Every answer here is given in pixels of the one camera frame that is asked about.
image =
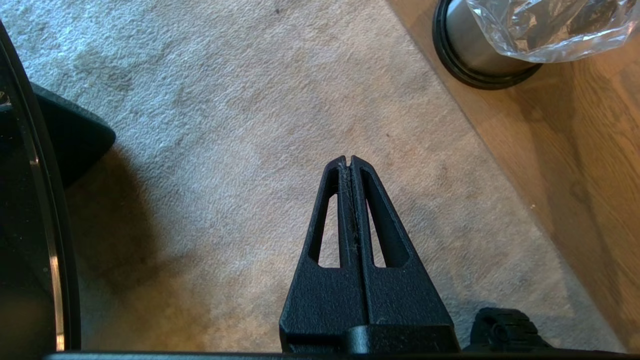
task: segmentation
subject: plastic bag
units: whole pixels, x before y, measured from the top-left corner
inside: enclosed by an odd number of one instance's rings
[[[640,20],[637,0],[467,0],[500,54],[572,61],[622,46]]]

